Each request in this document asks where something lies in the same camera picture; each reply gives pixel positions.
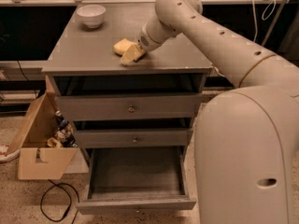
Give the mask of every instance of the white robotic arm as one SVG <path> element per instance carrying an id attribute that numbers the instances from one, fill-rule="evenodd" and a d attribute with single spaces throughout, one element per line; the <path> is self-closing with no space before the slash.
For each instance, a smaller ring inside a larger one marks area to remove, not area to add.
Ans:
<path id="1" fill-rule="evenodd" d="M 198 0 L 156 0 L 139 45 L 185 34 L 235 89 L 201 112 L 195 172 L 201 224 L 294 224 L 292 158 L 299 148 L 299 69 L 203 17 Z"/>

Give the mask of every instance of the open cardboard box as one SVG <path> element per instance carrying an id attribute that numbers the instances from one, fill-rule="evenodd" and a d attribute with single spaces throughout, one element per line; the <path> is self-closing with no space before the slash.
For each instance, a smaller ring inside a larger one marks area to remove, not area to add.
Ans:
<path id="1" fill-rule="evenodd" d="M 63 174 L 88 173 L 88 165 L 77 147 L 46 147 L 58 124 L 52 93 L 34 100 L 7 153 L 21 149 L 18 178 L 60 179 Z"/>

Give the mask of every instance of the floor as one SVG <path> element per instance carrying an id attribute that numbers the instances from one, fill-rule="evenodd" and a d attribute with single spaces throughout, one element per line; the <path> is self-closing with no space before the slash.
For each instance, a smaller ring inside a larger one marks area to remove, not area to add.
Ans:
<path id="1" fill-rule="evenodd" d="M 0 117 L 0 144 L 9 144 L 17 133 L 23 116 Z M 196 198 L 194 178 L 193 142 L 187 152 L 185 161 L 187 182 L 190 196 Z M 17 178 L 19 160 L 0 164 L 0 224 L 40 224 L 52 223 L 47 220 L 40 210 L 40 200 L 43 193 L 52 186 L 49 181 L 20 181 Z M 84 199 L 87 193 L 88 175 L 64 175 L 59 182 L 72 185 Z M 68 189 L 76 202 L 76 195 Z M 295 208 L 295 223 L 299 223 L 299 153 L 293 161 L 293 197 Z M 44 211 L 51 218 L 58 219 L 63 214 L 68 199 L 59 189 L 53 189 L 44 202 Z M 72 223 L 76 213 L 74 204 L 69 214 L 60 223 Z M 83 224 L 199 224 L 198 205 L 191 211 L 151 211 L 129 213 L 103 213 L 97 216 L 83 216 L 78 213 L 74 223 Z"/>

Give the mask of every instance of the gray cabinet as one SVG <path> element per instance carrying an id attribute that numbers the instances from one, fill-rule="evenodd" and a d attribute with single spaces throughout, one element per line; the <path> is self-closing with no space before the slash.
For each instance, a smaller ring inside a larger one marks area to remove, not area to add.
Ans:
<path id="1" fill-rule="evenodd" d="M 124 67 L 113 44 L 133 40 L 153 4 L 104 6 L 99 29 L 87 30 L 74 15 L 43 69 L 79 146 L 92 153 L 88 196 L 77 208 L 192 209 L 183 163 L 210 63 L 178 35 Z"/>

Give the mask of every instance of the white bowl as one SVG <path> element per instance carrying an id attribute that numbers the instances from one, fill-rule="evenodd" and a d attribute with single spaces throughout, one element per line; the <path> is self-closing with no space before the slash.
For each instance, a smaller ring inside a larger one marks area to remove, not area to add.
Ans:
<path id="1" fill-rule="evenodd" d="M 99 27 L 105 17 L 106 9 L 100 5 L 86 5 L 77 9 L 77 15 L 90 28 Z"/>

